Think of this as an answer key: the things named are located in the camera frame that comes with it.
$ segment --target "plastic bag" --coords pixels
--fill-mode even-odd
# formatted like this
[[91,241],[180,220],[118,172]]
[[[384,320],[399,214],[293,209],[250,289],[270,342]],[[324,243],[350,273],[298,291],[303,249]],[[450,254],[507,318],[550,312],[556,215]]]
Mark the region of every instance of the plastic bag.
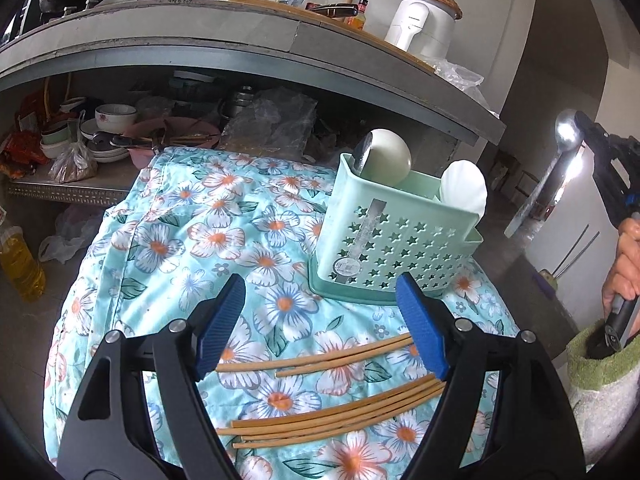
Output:
[[316,104],[286,88],[259,92],[226,125],[219,149],[301,161],[316,122]]
[[72,142],[60,153],[49,170],[49,178],[59,184],[91,178],[98,173],[98,163],[84,145],[78,121],[69,121],[69,128],[76,132],[77,142]]
[[481,105],[486,110],[489,110],[493,115],[499,118],[499,115],[489,108],[489,103],[486,101],[482,92],[478,88],[484,77],[480,74],[472,72],[468,68],[465,68],[455,63],[450,63],[446,59],[440,59],[436,57],[418,56],[428,64],[434,67],[435,74],[448,81],[457,89],[462,90],[465,94],[471,97],[476,103]]
[[38,249],[41,262],[57,260],[64,264],[80,249],[88,247],[98,234],[104,210],[73,204],[56,218],[56,235],[45,238]]

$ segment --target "green plastic basket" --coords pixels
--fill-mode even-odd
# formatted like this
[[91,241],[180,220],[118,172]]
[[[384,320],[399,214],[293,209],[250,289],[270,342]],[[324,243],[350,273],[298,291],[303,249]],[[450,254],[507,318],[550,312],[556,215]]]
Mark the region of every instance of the green plastic basket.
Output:
[[429,293],[445,288],[482,243],[478,215],[440,202],[440,179],[412,171],[396,187],[351,172],[340,156],[309,285],[326,298],[395,304],[396,278],[410,272]]

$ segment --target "human hand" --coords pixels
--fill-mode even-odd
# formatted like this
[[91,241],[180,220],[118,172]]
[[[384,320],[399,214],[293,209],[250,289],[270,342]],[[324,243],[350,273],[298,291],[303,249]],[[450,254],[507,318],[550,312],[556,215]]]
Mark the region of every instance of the human hand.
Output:
[[[611,266],[602,286],[602,305],[605,317],[611,312],[616,294],[625,300],[640,296],[640,221],[627,218],[618,228],[620,238],[616,248],[616,261]],[[636,317],[630,336],[640,330],[640,315]]]

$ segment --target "chopstick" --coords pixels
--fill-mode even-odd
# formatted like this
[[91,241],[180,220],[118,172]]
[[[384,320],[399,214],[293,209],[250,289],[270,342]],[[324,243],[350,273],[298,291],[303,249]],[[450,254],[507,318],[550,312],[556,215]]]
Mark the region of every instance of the chopstick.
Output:
[[297,368],[292,368],[291,370],[283,370],[281,372],[276,372],[276,377],[289,377],[292,375],[305,375],[313,372],[319,372],[322,370],[329,370],[331,368],[338,368],[340,366],[346,366],[353,363],[357,363],[358,361],[364,361],[364,359],[369,359],[371,357],[377,357],[382,354],[387,354],[393,350],[398,350],[404,348],[405,346],[409,346],[412,342],[408,342],[405,340],[400,340],[390,345],[386,345],[381,348],[375,348],[366,352],[361,352],[356,355],[342,357],[340,359],[331,359],[329,361],[315,363],[307,366],[301,366]]
[[[319,426],[324,426],[325,424],[331,424],[333,422],[344,423],[346,418],[353,418],[354,416],[376,412],[380,409],[383,409],[391,404],[395,404],[396,402],[406,399],[408,397],[415,396],[416,394],[421,394],[425,390],[440,384],[435,377],[432,376],[430,381],[421,382],[420,384],[414,385],[412,388],[407,388],[402,392],[395,393],[390,396],[386,396],[383,399],[375,399],[376,396],[367,397],[366,399],[362,399],[368,402],[361,402],[357,400],[356,402],[350,402],[348,404],[343,404],[343,409],[339,412],[334,412],[331,414],[327,414],[328,410],[318,410],[316,412],[311,412],[314,416],[306,418],[305,420],[299,420],[296,422],[286,422],[285,424],[269,424],[263,426],[252,426],[248,428],[223,428],[220,430],[216,430],[220,435],[241,435],[252,436],[252,440],[255,440],[256,435],[261,434],[270,434],[270,433],[283,433],[289,432],[293,430],[303,431],[301,434],[308,433],[308,428],[318,428]],[[290,418],[290,417],[273,417],[271,419],[262,419],[262,420],[278,420],[280,418]]]
[[378,424],[379,422],[383,422],[384,420],[388,420],[393,418],[396,415],[400,415],[401,413],[408,412],[409,410],[414,409],[417,406],[427,402],[434,397],[439,396],[444,390],[445,385],[441,385],[437,390],[430,394],[425,394],[418,400],[411,402],[405,406],[401,406],[400,408],[396,408],[390,412],[383,413],[382,415],[376,416],[374,418],[369,418],[367,420],[363,420],[357,424],[350,424],[349,426],[343,426],[342,428],[338,428],[337,430],[329,430],[322,431],[321,433],[309,434],[305,436],[298,436],[293,438],[279,438],[276,440],[264,440],[257,442],[238,442],[234,443],[234,449],[258,449],[263,447],[279,447],[279,446],[290,446],[292,444],[304,444],[305,442],[313,442],[315,440],[324,440],[326,438],[331,438],[332,436],[337,436],[340,434],[349,433],[351,431],[363,430],[369,426],[373,426],[374,424]]
[[386,348],[399,341],[405,341],[405,344],[402,346],[411,345],[414,342],[410,334],[402,334],[395,337],[390,337],[388,339],[383,339],[382,341],[377,341],[375,343],[370,343],[368,345],[354,346],[353,348],[347,348],[345,350],[338,350],[338,351],[329,352],[326,354],[315,354],[315,355],[309,355],[304,357],[294,357],[291,359],[281,359],[279,361],[260,361],[255,363],[236,363],[236,364],[220,363],[216,367],[216,371],[217,372],[255,372],[258,370],[274,370],[276,368],[289,368],[289,367],[296,367],[296,366],[302,367],[304,365],[324,363],[329,360],[336,360],[343,357],[358,355],[374,349]]
[[398,386],[397,388],[387,390],[386,392],[382,392],[380,394],[376,394],[371,397],[365,397],[364,399],[354,400],[353,402],[348,402],[347,404],[340,404],[339,406],[333,406],[332,408],[325,408],[324,410],[316,410],[314,412],[299,413],[298,415],[276,416],[271,418],[246,418],[244,420],[233,420],[231,422],[231,427],[237,429],[237,428],[261,428],[263,426],[279,426],[281,424],[288,425],[288,424],[295,424],[303,420],[315,420],[317,418],[331,416],[337,413],[350,412],[351,410],[356,410],[361,406],[367,406],[368,404],[372,404],[374,402],[380,402],[380,400],[388,399],[389,397],[402,394],[409,390],[414,390],[418,386],[422,386],[426,383],[430,383],[431,381],[434,380],[434,378],[435,376],[433,374],[429,374],[415,381],[411,381],[410,383],[403,384],[402,386]]

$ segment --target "wooden chopstick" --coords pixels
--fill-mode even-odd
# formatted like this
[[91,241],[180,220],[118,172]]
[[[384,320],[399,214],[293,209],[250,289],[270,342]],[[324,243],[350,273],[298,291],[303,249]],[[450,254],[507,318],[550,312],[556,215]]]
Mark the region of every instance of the wooden chopstick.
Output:
[[258,449],[263,447],[290,446],[292,444],[304,444],[305,442],[313,442],[315,440],[324,440],[326,438],[331,438],[332,436],[349,433],[351,431],[363,430],[368,426],[378,424],[379,422],[393,418],[396,415],[400,415],[401,413],[408,412],[409,410],[414,409],[416,406],[420,406],[421,404],[425,403],[427,400],[430,400],[430,399],[433,399],[433,397],[439,396],[444,390],[444,387],[445,385],[443,384],[433,393],[428,394],[424,397],[421,397],[419,400],[416,400],[411,404],[402,406],[401,408],[397,408],[396,410],[393,410],[388,413],[383,413],[382,415],[376,416],[374,418],[363,420],[362,422],[359,422],[357,424],[353,424],[350,426],[343,426],[342,428],[338,428],[337,430],[323,431],[321,433],[298,436],[294,438],[279,438],[277,440],[265,440],[265,441],[258,441],[258,442],[238,442],[238,443],[234,443],[233,446],[235,449]]
[[[245,442],[247,440],[271,440],[272,438],[292,438],[296,436],[305,436],[310,433],[318,433],[320,431],[329,431],[329,430],[337,430],[343,426],[352,426],[353,424],[357,424],[363,420],[369,420],[371,417],[376,417],[379,415],[383,415],[383,413],[392,412],[398,408],[402,408],[416,400],[423,399],[424,397],[432,394],[442,387],[442,383],[440,381],[433,381],[428,388],[423,388],[419,391],[414,392],[406,392],[402,394],[402,397],[399,399],[389,399],[389,401],[385,401],[385,404],[379,404],[374,406],[363,406],[359,410],[354,410],[349,413],[348,416],[345,415],[334,415],[331,417],[331,420],[324,420],[320,418],[315,421],[307,421],[306,424],[310,422],[315,422],[315,426],[311,425],[311,427],[307,428],[287,428],[285,426],[275,426],[276,431],[274,433],[260,433],[260,434],[248,434],[242,435],[242,440]],[[268,430],[269,428],[260,428],[260,430]]]
[[246,418],[243,420],[233,420],[231,422],[232,428],[261,428],[263,426],[279,426],[281,424],[295,424],[297,422],[301,422],[303,420],[315,420],[317,418],[335,415],[336,413],[345,413],[350,412],[351,410],[356,410],[361,406],[367,406],[368,404],[372,404],[374,402],[379,402],[380,400],[388,399],[389,397],[393,397],[409,390],[413,390],[418,386],[429,383],[433,381],[435,376],[433,374],[426,375],[420,379],[416,379],[415,381],[411,381],[410,383],[403,384],[402,386],[398,386],[397,388],[393,388],[391,390],[387,390],[386,392],[382,392],[381,394],[375,394],[371,397],[365,397],[364,399],[354,400],[353,402],[348,402],[347,404],[340,404],[339,406],[333,406],[332,408],[325,408],[324,410],[316,410],[314,412],[306,412],[299,413],[298,415],[288,415],[288,416],[275,416],[271,418]]
[[353,348],[347,348],[345,350],[338,350],[335,352],[329,352],[326,354],[315,354],[304,357],[294,357],[291,359],[281,359],[279,361],[259,361],[255,363],[220,363],[216,367],[217,372],[255,372],[258,370],[275,370],[277,368],[289,368],[292,366],[305,366],[314,363],[324,363],[329,360],[339,359],[343,357],[349,357],[358,355],[369,350],[386,348],[399,341],[405,341],[405,345],[413,343],[413,339],[409,334],[401,334],[382,341],[370,343],[368,345],[354,346]]
[[353,363],[357,363],[358,361],[364,361],[364,359],[369,359],[372,357],[377,357],[382,354],[387,354],[393,350],[398,350],[404,348],[405,346],[409,346],[411,343],[407,342],[406,339],[397,341],[390,345],[384,346],[382,348],[374,348],[372,350],[362,352],[360,354],[342,357],[340,359],[331,359],[330,361],[325,361],[321,363],[315,363],[311,365],[301,366],[297,368],[292,368],[291,370],[282,370],[280,372],[276,372],[276,377],[289,377],[292,375],[304,375],[311,374],[313,372],[320,372],[322,370],[329,370],[331,368],[338,368],[340,366],[346,366]]
[[359,405],[357,408],[354,408],[352,404],[344,404],[348,408],[342,412],[334,413],[333,415],[326,415],[321,412],[324,410],[319,410],[313,412],[315,417],[308,418],[306,420],[299,420],[297,422],[289,422],[288,424],[271,424],[268,426],[254,426],[252,428],[223,428],[220,431],[216,430],[220,435],[260,435],[260,434],[268,434],[268,433],[279,433],[284,431],[292,431],[292,430],[305,430],[308,433],[308,428],[318,428],[319,426],[324,426],[325,424],[331,424],[332,422],[343,422],[346,418],[352,418],[361,413],[369,413],[379,411],[383,409],[385,406],[398,402],[399,400],[406,399],[407,397],[414,396],[415,394],[420,394],[424,390],[431,388],[432,386],[438,384],[436,378],[433,378],[431,381],[426,383],[418,384],[417,386],[405,390],[404,392],[400,392],[393,396],[388,396],[385,399],[380,399],[376,401],[372,401],[373,397],[369,397],[367,400],[369,402]]

